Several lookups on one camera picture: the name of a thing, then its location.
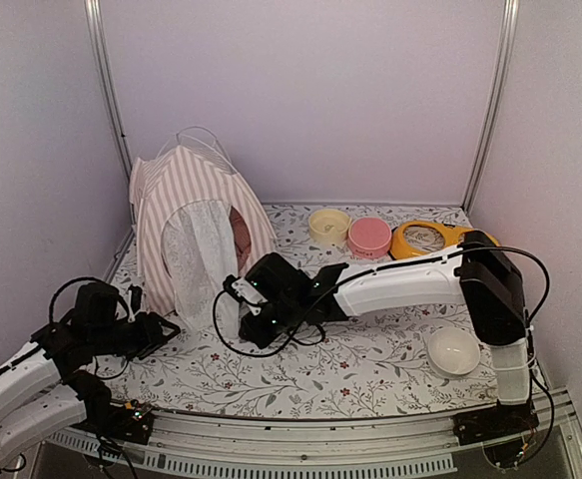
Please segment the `pink gingham cushion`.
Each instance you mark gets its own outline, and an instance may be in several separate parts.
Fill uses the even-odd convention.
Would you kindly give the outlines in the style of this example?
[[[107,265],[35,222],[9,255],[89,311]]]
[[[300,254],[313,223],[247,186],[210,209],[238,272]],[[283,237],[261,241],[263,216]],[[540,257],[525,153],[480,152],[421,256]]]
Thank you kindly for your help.
[[[253,250],[250,229],[246,220],[235,208],[231,208],[230,223],[234,235],[238,272],[243,272],[251,259]]]

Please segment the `cream pet bowl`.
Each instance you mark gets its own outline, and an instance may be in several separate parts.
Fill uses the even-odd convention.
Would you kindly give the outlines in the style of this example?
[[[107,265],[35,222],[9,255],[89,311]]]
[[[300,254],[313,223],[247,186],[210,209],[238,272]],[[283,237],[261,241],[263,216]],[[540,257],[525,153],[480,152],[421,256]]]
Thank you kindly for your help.
[[[343,245],[350,225],[350,216],[341,210],[317,210],[308,219],[309,236],[322,245]]]

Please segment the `pink round pet bowl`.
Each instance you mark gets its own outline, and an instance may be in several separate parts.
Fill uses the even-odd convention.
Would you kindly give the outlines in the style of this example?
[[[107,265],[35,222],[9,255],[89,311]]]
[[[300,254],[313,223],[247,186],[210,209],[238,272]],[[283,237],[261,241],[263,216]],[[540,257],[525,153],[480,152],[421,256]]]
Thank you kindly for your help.
[[[347,246],[355,256],[377,259],[385,256],[392,241],[388,223],[380,218],[360,218],[352,222],[347,233]]]

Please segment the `yellow double bowl stand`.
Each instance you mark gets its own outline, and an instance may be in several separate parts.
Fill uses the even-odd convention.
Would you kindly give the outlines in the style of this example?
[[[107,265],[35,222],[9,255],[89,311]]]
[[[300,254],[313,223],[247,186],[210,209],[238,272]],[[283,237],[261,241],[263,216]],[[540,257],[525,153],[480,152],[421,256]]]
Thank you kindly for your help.
[[[392,259],[426,255],[459,244],[474,228],[443,223],[411,221],[392,231],[388,253]]]

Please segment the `white tent pole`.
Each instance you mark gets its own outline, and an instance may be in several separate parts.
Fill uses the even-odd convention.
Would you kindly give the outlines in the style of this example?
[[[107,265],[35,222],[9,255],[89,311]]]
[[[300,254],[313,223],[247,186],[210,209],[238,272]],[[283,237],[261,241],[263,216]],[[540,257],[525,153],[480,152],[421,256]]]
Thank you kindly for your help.
[[[154,158],[135,160],[129,203],[145,285],[237,270],[235,203],[226,196],[236,174],[214,132],[200,126],[175,134]]]

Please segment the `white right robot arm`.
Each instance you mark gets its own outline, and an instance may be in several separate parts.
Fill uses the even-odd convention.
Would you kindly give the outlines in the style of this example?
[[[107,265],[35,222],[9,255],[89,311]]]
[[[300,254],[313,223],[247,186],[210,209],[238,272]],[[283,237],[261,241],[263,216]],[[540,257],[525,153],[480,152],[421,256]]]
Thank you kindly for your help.
[[[300,325],[340,322],[366,313],[422,304],[465,304],[477,338],[491,351],[498,401],[487,426],[507,435],[526,416],[530,397],[528,314],[521,271],[509,249],[472,231],[462,242],[416,258],[376,265],[345,262],[308,276],[276,252],[223,287],[249,308],[241,339],[258,348]]]

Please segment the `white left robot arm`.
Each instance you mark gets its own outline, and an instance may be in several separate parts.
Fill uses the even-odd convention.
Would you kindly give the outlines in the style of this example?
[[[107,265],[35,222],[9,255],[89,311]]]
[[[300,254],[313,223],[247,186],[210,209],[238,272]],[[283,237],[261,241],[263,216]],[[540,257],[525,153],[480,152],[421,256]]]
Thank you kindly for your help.
[[[67,281],[78,287],[76,301],[62,318],[48,309],[46,324],[0,366],[0,475],[29,447],[69,427],[94,434],[104,451],[119,442],[145,445],[153,430],[151,405],[112,401],[110,381],[87,365],[100,356],[126,364],[145,359],[177,337],[181,329],[141,309],[142,290],[128,297],[100,279]]]

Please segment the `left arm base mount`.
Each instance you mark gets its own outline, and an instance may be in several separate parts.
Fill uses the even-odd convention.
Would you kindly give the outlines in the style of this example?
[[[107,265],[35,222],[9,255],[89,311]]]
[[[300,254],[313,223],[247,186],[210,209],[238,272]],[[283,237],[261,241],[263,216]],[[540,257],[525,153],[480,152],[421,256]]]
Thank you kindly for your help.
[[[73,428],[116,441],[147,445],[153,432],[153,405],[134,399],[124,404],[87,406],[87,418]]]

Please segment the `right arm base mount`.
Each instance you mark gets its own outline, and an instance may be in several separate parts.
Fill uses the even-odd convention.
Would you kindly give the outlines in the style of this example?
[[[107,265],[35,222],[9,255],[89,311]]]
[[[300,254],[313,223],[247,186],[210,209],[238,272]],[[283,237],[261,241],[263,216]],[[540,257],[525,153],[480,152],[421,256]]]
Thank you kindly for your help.
[[[468,412],[457,413],[452,417],[453,434],[460,445],[499,439],[512,434],[535,429],[539,419],[531,401],[521,405],[494,406]]]

